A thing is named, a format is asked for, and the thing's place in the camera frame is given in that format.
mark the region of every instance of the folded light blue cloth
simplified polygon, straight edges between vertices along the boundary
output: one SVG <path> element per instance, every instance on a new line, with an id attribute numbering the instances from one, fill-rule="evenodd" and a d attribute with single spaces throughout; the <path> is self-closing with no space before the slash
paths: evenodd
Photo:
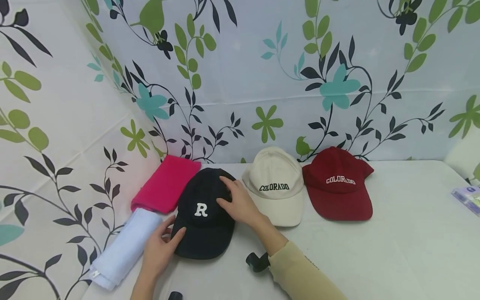
<path id="1" fill-rule="evenodd" d="M 90 279 L 112 291 L 127 276 L 144 251 L 152 232 L 162 223 L 154 212 L 137 208 L 117 238 L 90 266 Z"/>

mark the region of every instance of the pink towel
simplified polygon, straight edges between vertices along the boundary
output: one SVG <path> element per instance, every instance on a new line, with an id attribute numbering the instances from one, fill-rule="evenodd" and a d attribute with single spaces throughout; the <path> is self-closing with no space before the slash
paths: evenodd
<path id="1" fill-rule="evenodd" d="M 168 214 L 175 210 L 187 182 L 200 170 L 200 162 L 167 155 L 152 177 L 132 200 L 131 209 L 141 207 Z"/>

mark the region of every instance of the cream baseball cap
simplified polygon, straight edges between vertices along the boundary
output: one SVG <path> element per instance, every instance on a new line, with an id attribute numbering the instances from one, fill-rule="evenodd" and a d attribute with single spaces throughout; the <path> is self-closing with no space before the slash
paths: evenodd
<path id="1" fill-rule="evenodd" d="M 296 226 L 303 215 L 303 175 L 300 164 L 278 147 L 261 150 L 242 175 L 260 212 L 273 225 Z"/>

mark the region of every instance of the sleeve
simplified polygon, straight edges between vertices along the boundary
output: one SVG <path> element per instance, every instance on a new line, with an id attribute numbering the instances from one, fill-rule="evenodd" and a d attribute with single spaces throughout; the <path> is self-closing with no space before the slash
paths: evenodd
<path id="1" fill-rule="evenodd" d="M 270 260 L 273 279 L 292 300 L 347 300 L 291 241 Z"/>

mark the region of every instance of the right hand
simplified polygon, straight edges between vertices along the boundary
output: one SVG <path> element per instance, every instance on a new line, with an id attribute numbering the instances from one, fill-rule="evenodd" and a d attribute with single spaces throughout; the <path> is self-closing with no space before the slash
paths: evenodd
<path id="1" fill-rule="evenodd" d="M 225 209 L 230 217 L 235 221 L 245 223 L 249 226 L 252 226 L 255 221 L 264 217 L 239 180 L 231 181 L 223 176 L 220 176 L 220 180 L 222 180 L 230 190 L 232 202 L 228 202 L 222 198 L 217 198 L 216 202 Z"/>

